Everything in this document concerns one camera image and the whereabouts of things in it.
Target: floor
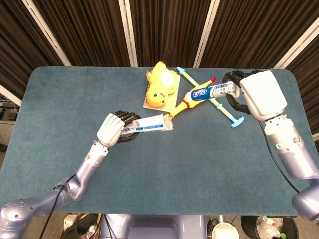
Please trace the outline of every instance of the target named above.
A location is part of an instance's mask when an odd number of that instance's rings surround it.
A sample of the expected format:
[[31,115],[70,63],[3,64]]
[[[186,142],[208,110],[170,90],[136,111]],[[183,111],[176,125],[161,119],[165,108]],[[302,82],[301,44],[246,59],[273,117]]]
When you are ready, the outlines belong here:
[[[8,144],[12,131],[14,128],[13,122],[0,121],[0,143]],[[0,152],[0,168],[3,163],[5,153]],[[50,222],[46,228],[44,237],[45,239],[58,239],[60,231],[62,228],[63,219],[66,216],[65,213],[53,213]],[[231,222],[234,216],[224,216],[225,222]],[[30,221],[23,239],[35,239],[39,238],[42,228],[45,224],[47,217],[42,218],[32,218]],[[318,239],[319,227],[315,226],[311,222],[308,222],[302,218],[296,218],[295,222],[297,223],[299,229],[299,238],[300,239]],[[233,224],[239,233],[240,239],[249,239],[241,229],[240,226],[240,217],[237,217]]]

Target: trash bin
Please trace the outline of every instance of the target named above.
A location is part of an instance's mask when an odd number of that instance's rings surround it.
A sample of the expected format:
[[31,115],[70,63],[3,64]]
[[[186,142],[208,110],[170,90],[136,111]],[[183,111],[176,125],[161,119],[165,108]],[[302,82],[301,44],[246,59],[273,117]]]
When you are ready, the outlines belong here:
[[[241,228],[250,239],[260,239],[257,232],[258,217],[259,216],[241,216]],[[284,225],[281,229],[281,233],[286,234],[287,239],[299,239],[298,228],[292,218],[284,218]]]

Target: blue table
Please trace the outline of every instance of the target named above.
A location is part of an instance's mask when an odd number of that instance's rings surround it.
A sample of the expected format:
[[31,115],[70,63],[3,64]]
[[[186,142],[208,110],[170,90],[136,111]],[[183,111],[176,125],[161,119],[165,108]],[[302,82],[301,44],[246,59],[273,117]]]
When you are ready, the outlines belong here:
[[[34,197],[75,173],[109,112],[142,117],[151,68],[40,67],[32,73],[0,171],[0,205]],[[221,83],[231,69],[186,69],[198,83]],[[296,80],[272,70],[286,96],[286,113],[319,162]],[[178,103],[192,86],[181,77]],[[236,118],[225,98],[218,99]],[[61,211],[130,214],[295,215],[286,183],[258,122],[236,128],[209,102],[185,110],[174,130],[140,134],[113,147],[86,197]],[[293,181],[299,189],[305,182]]]

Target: robotic hand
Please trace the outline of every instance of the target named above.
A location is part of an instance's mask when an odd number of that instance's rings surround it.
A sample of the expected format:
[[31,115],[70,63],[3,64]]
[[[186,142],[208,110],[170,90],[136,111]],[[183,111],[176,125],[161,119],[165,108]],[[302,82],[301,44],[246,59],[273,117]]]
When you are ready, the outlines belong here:
[[140,117],[135,113],[123,111],[110,113],[97,133],[98,140],[93,142],[75,175],[58,183],[51,192],[45,195],[7,203],[0,212],[0,239],[22,238],[33,216],[42,217],[63,207],[68,197],[74,201],[81,200],[90,179],[107,155],[108,148],[116,143],[128,142],[137,137],[139,133],[121,136],[122,129],[136,119]]
[[[235,100],[240,96],[240,91],[247,105]],[[234,70],[225,74],[223,84],[191,92],[195,101],[224,95],[235,110],[265,121],[264,132],[276,148],[289,176],[309,181],[310,186],[295,195],[292,204],[300,216],[319,226],[319,168],[294,123],[283,114],[287,101],[275,76],[271,71],[244,73]]]

